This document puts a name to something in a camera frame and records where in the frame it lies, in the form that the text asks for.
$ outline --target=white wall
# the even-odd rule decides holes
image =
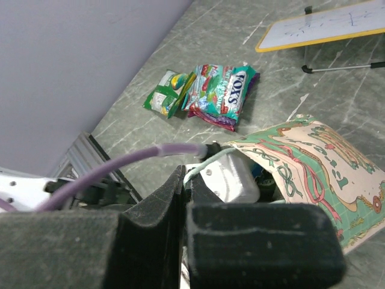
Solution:
[[[0,166],[45,175],[192,0],[0,2]]]

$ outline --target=snack packet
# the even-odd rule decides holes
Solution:
[[[168,70],[155,89],[148,95],[143,107],[158,111],[169,119],[178,109],[195,78],[194,72],[187,75]]]
[[[247,95],[248,95],[249,91],[254,86],[255,82],[259,79],[259,77],[260,77],[260,74],[256,73],[253,76],[253,78],[250,80],[248,87],[247,87],[245,100],[247,99]],[[197,117],[203,119],[205,122],[211,123],[212,125],[220,126],[222,128],[226,128],[229,131],[233,131],[233,132],[235,131],[235,125],[237,123],[237,121],[235,119],[231,119],[227,116],[214,116],[212,114],[204,113],[204,112],[199,111],[199,110],[189,111],[187,116],[188,117],[197,116]]]
[[[201,111],[238,120],[248,84],[256,71],[251,66],[205,64],[195,69],[197,79],[188,90],[183,110]]]

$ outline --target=white object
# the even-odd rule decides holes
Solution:
[[[0,198],[12,200],[11,205],[18,211],[32,211],[51,196],[45,191],[51,181],[57,182],[57,179],[23,178],[0,173]]]
[[[180,289],[189,289],[190,281],[189,281],[189,273],[186,266],[182,263],[180,266]]]
[[[188,164],[193,169],[197,164]],[[223,155],[200,172],[207,188],[225,203],[255,203],[260,191],[246,160],[236,152]]]
[[[273,23],[257,52],[274,51],[385,32],[385,1],[373,0]]]

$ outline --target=decorative paper bag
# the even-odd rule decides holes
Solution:
[[[385,173],[314,117],[230,144],[273,174],[286,202],[320,206],[345,253],[384,228]]]

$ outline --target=gray marble floor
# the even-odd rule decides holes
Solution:
[[[305,74],[303,48],[257,54],[256,43],[269,24],[357,1],[196,0],[149,58],[93,135],[111,157],[157,143],[229,141],[296,113],[312,114],[330,125],[385,170],[385,69],[354,69]],[[309,49],[310,66],[326,68],[385,60],[383,34],[342,40]],[[190,72],[198,64],[241,65],[261,73],[236,133],[180,114],[166,120],[141,106],[166,69]],[[186,157],[143,161],[122,169],[147,196]],[[385,233],[348,255],[349,272],[337,288],[385,288]]]

